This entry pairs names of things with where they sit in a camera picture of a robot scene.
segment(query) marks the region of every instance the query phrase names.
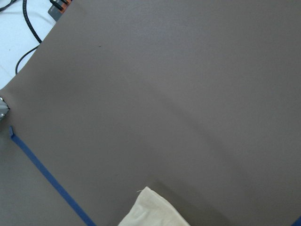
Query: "metal clamp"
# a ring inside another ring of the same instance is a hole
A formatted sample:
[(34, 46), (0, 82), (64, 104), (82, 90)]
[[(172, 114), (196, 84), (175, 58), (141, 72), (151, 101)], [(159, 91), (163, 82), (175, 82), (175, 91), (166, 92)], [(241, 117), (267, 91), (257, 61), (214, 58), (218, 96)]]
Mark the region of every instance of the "metal clamp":
[(0, 97), (0, 121), (4, 118), (8, 111), (8, 105), (4, 102), (3, 98)]

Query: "blue tape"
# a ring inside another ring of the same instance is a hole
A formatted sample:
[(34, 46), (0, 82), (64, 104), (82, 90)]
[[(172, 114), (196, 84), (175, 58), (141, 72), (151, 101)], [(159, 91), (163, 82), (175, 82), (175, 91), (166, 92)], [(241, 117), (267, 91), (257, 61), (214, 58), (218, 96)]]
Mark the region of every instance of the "blue tape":
[(301, 226), (301, 217), (292, 224), (292, 226)]
[(10, 138), (23, 150), (32, 163), (38, 168), (38, 170), (46, 177), (46, 179), (52, 184), (52, 186), (58, 191), (58, 193), (66, 200), (71, 208), (77, 213), (77, 215), (86, 223), (87, 226), (96, 226), (91, 218), (84, 212), (84, 210), (76, 203), (76, 201), (68, 194), (68, 192), (57, 182), (54, 176), (48, 171), (48, 169), (40, 162), (35, 154), (27, 147), (27, 145), (14, 134), (13, 128), (9, 127)]

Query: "blue line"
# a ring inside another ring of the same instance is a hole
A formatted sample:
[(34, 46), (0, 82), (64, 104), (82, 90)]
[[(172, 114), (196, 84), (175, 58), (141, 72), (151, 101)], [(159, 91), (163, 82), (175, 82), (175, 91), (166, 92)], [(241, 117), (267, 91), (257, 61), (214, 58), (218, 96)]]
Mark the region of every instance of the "blue line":
[(48, 171), (48, 169), (40, 162), (35, 154), (29, 149), (29, 147), (14, 134), (13, 128), (9, 127), (10, 138), (23, 150), (32, 163), (39, 169), (39, 171), (46, 177), (46, 179), (52, 184), (52, 186), (58, 191), (58, 193), (66, 200), (71, 208), (77, 213), (77, 215), (86, 223), (87, 226), (96, 226), (91, 218), (84, 212), (84, 210), (76, 203), (76, 201), (68, 194), (68, 192), (58, 183), (54, 176)]
[(301, 217), (292, 224), (292, 226), (301, 226)]

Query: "gray table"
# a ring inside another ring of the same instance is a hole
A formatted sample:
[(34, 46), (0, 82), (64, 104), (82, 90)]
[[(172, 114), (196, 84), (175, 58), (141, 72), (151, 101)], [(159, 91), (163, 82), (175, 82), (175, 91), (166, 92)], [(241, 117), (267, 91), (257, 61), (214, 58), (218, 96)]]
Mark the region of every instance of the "gray table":
[(84, 225), (8, 126), (99, 226), (145, 186), (192, 226), (301, 214), (301, 2), (73, 1), (0, 91), (0, 221)]

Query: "thin black cable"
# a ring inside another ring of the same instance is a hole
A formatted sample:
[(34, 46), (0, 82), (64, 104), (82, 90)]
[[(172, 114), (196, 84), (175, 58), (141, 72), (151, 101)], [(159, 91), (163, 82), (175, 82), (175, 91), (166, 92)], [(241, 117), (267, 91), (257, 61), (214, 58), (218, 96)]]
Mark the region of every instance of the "thin black cable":
[(7, 8), (8, 8), (11, 4), (13, 4), (15, 1), (17, 1), (17, 0), (11, 0), (10, 3), (8, 3), (6, 6), (0, 8), (0, 12), (3, 11), (3, 10), (5, 10), (5, 9), (7, 9)]
[(30, 23), (30, 20), (28, 18), (28, 15), (27, 15), (27, 9), (26, 9), (26, 6), (27, 6), (27, 0), (23, 0), (23, 15), (24, 15), (24, 19), (29, 27), (29, 29), (31, 30), (33, 36), (37, 39), (37, 41), (39, 43), (42, 42), (42, 40), (40, 39), (40, 37), (38, 36), (38, 34), (36, 33), (36, 31), (34, 30), (34, 28), (32, 27), (32, 24)]
[(25, 53), (18, 61), (18, 63), (16, 64), (16, 68), (15, 68), (15, 73), (18, 74), (18, 67), (19, 64), (21, 63), (21, 61), (24, 59), (24, 57), (26, 57), (28, 54), (30, 54), (31, 52), (33, 52), (34, 50), (36, 50), (39, 46), (36, 46), (35, 48), (29, 50), (27, 53)]

